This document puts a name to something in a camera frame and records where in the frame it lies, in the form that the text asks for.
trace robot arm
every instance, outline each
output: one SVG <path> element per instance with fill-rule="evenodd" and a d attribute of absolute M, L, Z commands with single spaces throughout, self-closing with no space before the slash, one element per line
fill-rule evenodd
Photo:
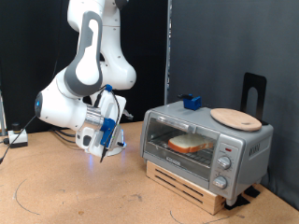
<path fill-rule="evenodd" d="M 77 145 L 96 156 L 102 156 L 106 147 L 108 155 L 116 154 L 125 145 L 118 117 L 126 101 L 114 96 L 110 85 L 126 90 L 135 84 L 135 70 L 124 59 L 120 44 L 118 7 L 126 3 L 70 0 L 67 18 L 79 32 L 77 55 L 36 97 L 38 118 L 76 131 Z M 100 50 L 104 62 L 99 61 Z M 91 96 L 94 105 L 98 94 L 101 100 L 96 107 L 82 102 L 82 97 Z"/>

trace wooden table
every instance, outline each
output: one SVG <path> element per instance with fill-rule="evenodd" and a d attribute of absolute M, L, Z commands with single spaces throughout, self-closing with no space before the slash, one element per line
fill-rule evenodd
<path fill-rule="evenodd" d="M 298 211 L 262 186 L 250 204 L 210 215 L 147 178 L 142 122 L 122 127 L 127 148 L 103 163 L 53 133 L 29 134 L 29 147 L 11 149 L 0 165 L 0 223 L 299 223 Z"/>

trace black curtain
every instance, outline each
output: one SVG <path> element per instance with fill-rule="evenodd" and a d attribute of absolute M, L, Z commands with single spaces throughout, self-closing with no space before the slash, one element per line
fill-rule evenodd
<path fill-rule="evenodd" d="M 67 23 L 67 8 L 68 0 L 0 3 L 0 79 L 9 130 L 12 122 L 24 126 L 35 114 L 35 98 L 50 84 L 56 61 L 55 75 L 76 55 L 78 33 Z M 121 47 L 137 80 L 117 94 L 126 97 L 134 121 L 164 102 L 166 28 L 167 0 L 130 0 L 121 11 Z M 35 119 L 27 132 L 49 128 Z"/>
<path fill-rule="evenodd" d="M 192 93 L 206 107 L 238 110 L 244 74 L 266 77 L 263 120 L 274 136 L 263 184 L 297 209 L 298 8 L 286 0 L 173 1 L 168 98 Z"/>

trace wooden stand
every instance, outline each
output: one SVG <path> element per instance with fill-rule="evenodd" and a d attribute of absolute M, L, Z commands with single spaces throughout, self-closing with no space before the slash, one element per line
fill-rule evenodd
<path fill-rule="evenodd" d="M 168 189 L 171 189 L 191 203 L 203 208 L 211 215 L 218 213 L 224 206 L 225 198 L 207 189 L 203 189 L 150 161 L 148 161 L 147 176 Z"/>

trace blue object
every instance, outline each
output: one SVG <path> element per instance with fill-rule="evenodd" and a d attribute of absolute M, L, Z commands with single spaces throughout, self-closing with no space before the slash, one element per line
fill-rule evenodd
<path fill-rule="evenodd" d="M 115 121 L 113 119 L 104 119 L 104 124 L 100 131 L 104 132 L 101 145 L 105 146 L 105 143 L 107 142 L 106 146 L 108 147 L 110 144 L 111 136 L 110 134 L 113 132 L 113 128 L 115 125 Z"/>
<path fill-rule="evenodd" d="M 112 86 L 106 84 L 105 90 L 106 91 L 112 91 Z"/>
<path fill-rule="evenodd" d="M 184 107 L 186 109 L 197 110 L 202 106 L 202 98 L 200 96 L 194 97 L 192 99 L 183 98 Z"/>

